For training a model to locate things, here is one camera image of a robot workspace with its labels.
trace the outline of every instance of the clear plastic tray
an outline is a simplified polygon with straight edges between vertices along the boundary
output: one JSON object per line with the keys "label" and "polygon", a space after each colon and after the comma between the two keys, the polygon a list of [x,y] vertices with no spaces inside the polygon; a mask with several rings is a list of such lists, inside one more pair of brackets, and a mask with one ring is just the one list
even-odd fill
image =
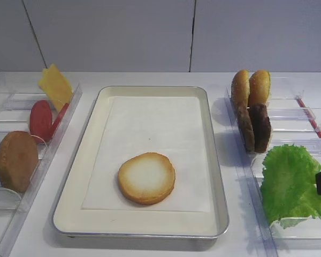
{"label": "clear plastic tray", "polygon": [[[304,84],[309,82],[294,78],[271,78],[271,81],[272,96],[267,109],[273,131],[266,153],[274,146],[284,144],[305,146],[321,164],[321,108],[306,107],[302,100],[303,91],[300,90],[302,81]],[[321,220],[318,218],[295,218],[304,222],[286,229],[277,222],[271,226],[268,224],[259,190],[266,153],[246,152],[229,92],[230,86],[226,88],[225,104],[242,161],[242,168],[237,172],[247,182],[267,256],[277,256],[276,249],[282,246],[321,247]]]}
{"label": "clear plastic tray", "polygon": [[[47,100],[47,96],[36,87],[35,92],[0,92],[0,142],[13,130],[29,132],[28,122],[32,106],[38,100]],[[17,193],[0,184],[0,257],[9,256],[25,218],[32,206],[60,141],[72,118],[82,95],[80,85],[73,88],[73,96],[53,139],[47,144],[39,144],[39,163],[30,179],[30,185],[24,194]]]}

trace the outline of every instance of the tomato slice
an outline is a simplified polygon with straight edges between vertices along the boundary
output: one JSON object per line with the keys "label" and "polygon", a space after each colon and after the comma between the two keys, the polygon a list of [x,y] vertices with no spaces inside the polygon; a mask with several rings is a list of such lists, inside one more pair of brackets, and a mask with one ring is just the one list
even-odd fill
{"label": "tomato slice", "polygon": [[[45,142],[49,141],[48,134],[52,126],[52,112],[49,103],[46,100],[37,101],[30,113],[30,134],[42,138]],[[34,137],[37,143],[43,141]]]}
{"label": "tomato slice", "polygon": [[48,139],[50,140],[54,135],[56,129],[58,128],[59,126],[59,123],[62,121],[63,119],[63,116],[65,115],[65,112],[66,110],[68,109],[69,107],[69,104],[68,103],[65,103],[61,109],[61,111],[58,113],[55,121],[53,122],[51,128],[49,129],[49,132],[48,132]]}

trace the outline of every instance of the bottom bun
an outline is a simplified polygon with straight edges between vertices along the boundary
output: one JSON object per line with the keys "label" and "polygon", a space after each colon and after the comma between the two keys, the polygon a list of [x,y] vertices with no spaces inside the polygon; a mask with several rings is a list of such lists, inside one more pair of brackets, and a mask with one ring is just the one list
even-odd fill
{"label": "bottom bun", "polygon": [[118,183],[127,199],[141,205],[153,205],[172,192],[175,170],[164,155],[145,153],[122,164]]}

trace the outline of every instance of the white wall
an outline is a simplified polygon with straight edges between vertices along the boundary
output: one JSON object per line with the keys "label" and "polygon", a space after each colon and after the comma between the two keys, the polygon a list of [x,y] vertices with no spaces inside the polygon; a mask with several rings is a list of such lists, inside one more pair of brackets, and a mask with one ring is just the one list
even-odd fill
{"label": "white wall", "polygon": [[19,0],[0,0],[0,71],[41,71],[44,68]]}
{"label": "white wall", "polygon": [[321,71],[321,0],[197,0],[191,71]]}
{"label": "white wall", "polygon": [[25,0],[62,71],[189,71],[194,0]]}

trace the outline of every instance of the white paper sheet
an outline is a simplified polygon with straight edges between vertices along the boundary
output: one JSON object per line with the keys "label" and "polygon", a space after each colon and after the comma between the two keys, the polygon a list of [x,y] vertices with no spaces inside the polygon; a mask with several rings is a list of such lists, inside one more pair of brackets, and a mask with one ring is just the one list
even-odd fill
{"label": "white paper sheet", "polygon": [[[117,96],[103,136],[93,136],[101,145],[83,209],[210,211],[207,154],[197,98]],[[146,152],[167,156],[176,174],[172,193],[152,206],[126,200],[117,183],[120,166]]]}

